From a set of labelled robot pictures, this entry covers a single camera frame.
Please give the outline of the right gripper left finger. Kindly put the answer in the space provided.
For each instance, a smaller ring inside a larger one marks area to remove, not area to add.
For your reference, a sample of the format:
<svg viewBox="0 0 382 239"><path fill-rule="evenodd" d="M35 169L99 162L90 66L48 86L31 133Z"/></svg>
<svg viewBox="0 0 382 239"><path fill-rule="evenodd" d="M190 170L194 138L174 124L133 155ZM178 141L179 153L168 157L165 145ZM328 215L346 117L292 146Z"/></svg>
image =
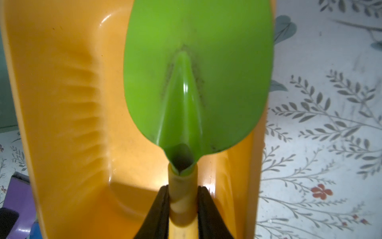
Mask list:
<svg viewBox="0 0 382 239"><path fill-rule="evenodd" d="M134 239L168 239L170 221L169 186L162 186Z"/></svg>

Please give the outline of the green shovel yellow handle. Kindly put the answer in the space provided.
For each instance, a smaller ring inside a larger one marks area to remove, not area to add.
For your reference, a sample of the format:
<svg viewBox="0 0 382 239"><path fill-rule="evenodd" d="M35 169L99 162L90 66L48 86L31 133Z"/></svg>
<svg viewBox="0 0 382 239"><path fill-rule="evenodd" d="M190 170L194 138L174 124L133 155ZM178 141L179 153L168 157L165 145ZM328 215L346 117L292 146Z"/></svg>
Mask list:
<svg viewBox="0 0 382 239"><path fill-rule="evenodd" d="M268 98L270 1L134 1L124 94L139 131L169 160L170 238L198 231L197 163L250 134Z"/></svg>

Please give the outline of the yellow plastic storage box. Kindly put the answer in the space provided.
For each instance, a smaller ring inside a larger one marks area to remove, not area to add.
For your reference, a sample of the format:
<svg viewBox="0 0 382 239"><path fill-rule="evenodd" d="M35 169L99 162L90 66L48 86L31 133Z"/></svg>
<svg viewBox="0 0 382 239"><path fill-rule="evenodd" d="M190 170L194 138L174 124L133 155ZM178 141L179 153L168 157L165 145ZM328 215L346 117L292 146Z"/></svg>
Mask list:
<svg viewBox="0 0 382 239"><path fill-rule="evenodd" d="M169 160L139 131L125 100L133 2L1 1L5 58L46 239L133 239L168 184ZM267 101L248 136L197 163L197 184L234 239L255 236Z"/></svg>

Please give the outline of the blue shovel wooden handle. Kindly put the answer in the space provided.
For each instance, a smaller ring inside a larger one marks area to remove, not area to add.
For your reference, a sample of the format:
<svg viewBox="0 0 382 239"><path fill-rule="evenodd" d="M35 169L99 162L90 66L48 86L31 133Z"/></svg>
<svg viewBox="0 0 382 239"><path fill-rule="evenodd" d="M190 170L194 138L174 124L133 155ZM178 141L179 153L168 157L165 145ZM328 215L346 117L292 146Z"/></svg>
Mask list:
<svg viewBox="0 0 382 239"><path fill-rule="evenodd" d="M43 239L39 222L36 221L32 224L28 239Z"/></svg>

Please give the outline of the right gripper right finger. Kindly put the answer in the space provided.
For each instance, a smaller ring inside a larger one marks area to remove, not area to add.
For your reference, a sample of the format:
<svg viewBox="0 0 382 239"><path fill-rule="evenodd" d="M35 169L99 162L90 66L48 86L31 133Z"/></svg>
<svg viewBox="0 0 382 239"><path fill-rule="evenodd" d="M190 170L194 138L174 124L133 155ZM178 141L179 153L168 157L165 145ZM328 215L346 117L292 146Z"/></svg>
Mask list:
<svg viewBox="0 0 382 239"><path fill-rule="evenodd" d="M199 239L234 239L204 186L198 187L198 231Z"/></svg>

